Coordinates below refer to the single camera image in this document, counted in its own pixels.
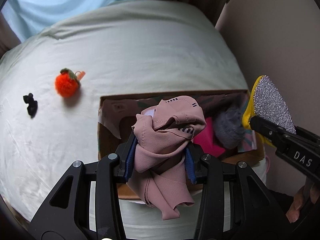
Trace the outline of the person's right hand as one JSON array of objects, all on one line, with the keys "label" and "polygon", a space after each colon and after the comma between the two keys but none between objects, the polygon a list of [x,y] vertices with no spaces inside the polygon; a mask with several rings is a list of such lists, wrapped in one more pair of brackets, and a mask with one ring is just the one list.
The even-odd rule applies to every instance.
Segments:
[{"label": "person's right hand", "polygon": [[305,185],[294,195],[293,202],[286,213],[286,217],[290,223],[298,220],[300,210],[308,198],[315,204],[319,198],[319,187],[309,178],[306,178]]}]

